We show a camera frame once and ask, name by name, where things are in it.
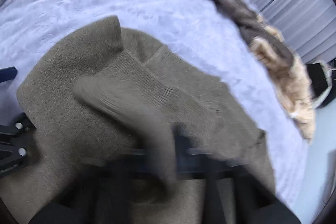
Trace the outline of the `white puffer jacket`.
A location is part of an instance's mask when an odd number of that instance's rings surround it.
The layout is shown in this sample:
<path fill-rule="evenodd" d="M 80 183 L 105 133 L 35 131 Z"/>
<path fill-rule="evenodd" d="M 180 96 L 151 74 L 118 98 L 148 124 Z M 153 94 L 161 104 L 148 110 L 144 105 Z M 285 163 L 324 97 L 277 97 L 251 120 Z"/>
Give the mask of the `white puffer jacket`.
<path fill-rule="evenodd" d="M 335 99 L 335 59 L 307 64 L 306 68 L 311 80 L 313 107 L 323 108 Z"/>

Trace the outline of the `olive brown knit sweater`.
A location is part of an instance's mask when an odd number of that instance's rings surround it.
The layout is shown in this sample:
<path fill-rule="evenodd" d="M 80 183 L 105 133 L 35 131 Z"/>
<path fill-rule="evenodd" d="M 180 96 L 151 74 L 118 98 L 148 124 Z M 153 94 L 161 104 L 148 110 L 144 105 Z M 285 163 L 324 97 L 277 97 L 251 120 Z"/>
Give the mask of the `olive brown knit sweater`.
<path fill-rule="evenodd" d="M 198 223 L 200 181 L 173 181 L 175 122 L 199 148 L 241 158 L 271 191 L 274 171 L 265 132 L 225 83 L 172 53 L 152 36 L 122 28 L 110 16 L 72 32 L 34 66 L 17 91 L 36 127 L 39 160 L 1 182 L 1 199 L 18 223 L 28 223 L 79 172 L 85 157 L 109 159 L 135 144 L 124 119 L 143 126 L 159 149 L 159 170 L 172 194 L 131 206 L 135 223 Z"/>

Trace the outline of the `dark grey knit garment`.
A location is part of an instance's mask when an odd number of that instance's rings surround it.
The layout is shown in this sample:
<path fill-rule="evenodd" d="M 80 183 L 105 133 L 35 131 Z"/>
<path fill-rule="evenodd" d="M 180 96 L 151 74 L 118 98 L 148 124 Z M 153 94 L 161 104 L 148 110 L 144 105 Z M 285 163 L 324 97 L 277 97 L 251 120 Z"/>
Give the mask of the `dark grey knit garment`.
<path fill-rule="evenodd" d="M 270 26 L 264 22 L 262 17 L 251 10 L 245 2 L 242 0 L 217 0 L 217 2 L 236 23 L 249 47 L 252 46 L 253 39 L 261 38 L 286 67 L 293 65 L 293 53 L 284 45 L 279 36 L 271 32 Z"/>

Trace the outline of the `lavender plush bed blanket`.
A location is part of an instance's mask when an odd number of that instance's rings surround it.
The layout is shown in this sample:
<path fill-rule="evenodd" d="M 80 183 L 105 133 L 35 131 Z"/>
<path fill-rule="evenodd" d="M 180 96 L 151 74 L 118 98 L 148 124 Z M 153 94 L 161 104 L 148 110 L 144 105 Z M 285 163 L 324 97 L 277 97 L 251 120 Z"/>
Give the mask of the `lavender plush bed blanket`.
<path fill-rule="evenodd" d="M 301 188 L 307 142 L 278 100 L 276 85 L 249 51 L 236 24 L 213 0 L 1 0 L 1 67 L 18 75 L 1 85 L 1 121 L 20 113 L 16 91 L 60 39 L 110 15 L 146 32 L 179 57 L 226 83 L 265 130 L 276 192 L 293 205 Z"/>

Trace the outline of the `cream striped knit garment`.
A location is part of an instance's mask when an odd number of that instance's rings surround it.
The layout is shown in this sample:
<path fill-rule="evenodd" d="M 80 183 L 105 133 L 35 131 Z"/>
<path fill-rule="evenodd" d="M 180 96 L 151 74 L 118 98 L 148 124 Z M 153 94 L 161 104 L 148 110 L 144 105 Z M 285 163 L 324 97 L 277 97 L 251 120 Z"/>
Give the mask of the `cream striped knit garment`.
<path fill-rule="evenodd" d="M 311 80 L 306 65 L 301 57 L 293 51 L 290 61 L 280 56 L 280 51 L 271 42 L 278 42 L 285 49 L 282 33 L 266 22 L 260 14 L 257 22 L 264 28 L 266 34 L 252 39 L 249 49 L 266 67 L 276 88 L 277 98 L 288 116 L 295 122 L 303 139 L 311 143 L 314 138 L 316 122 L 313 108 L 313 98 L 310 90 Z"/>

